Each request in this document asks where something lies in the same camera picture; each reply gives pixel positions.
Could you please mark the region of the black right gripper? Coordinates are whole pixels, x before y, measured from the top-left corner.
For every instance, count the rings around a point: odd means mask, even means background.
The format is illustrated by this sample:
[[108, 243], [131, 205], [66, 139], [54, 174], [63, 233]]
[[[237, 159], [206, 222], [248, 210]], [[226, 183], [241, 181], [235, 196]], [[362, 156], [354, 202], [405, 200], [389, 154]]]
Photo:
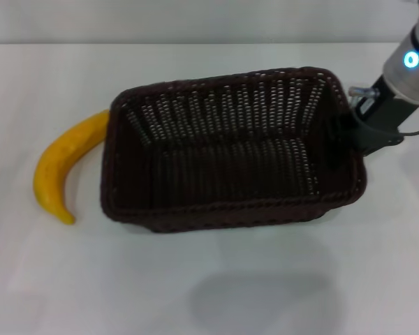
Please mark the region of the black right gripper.
[[404, 137], [398, 127], [419, 108], [397, 96], [382, 75], [370, 87], [351, 87], [351, 98], [358, 119], [353, 120], [349, 130], [348, 115], [331, 117], [329, 139], [344, 140], [348, 132], [348, 141], [363, 156], [400, 144]]

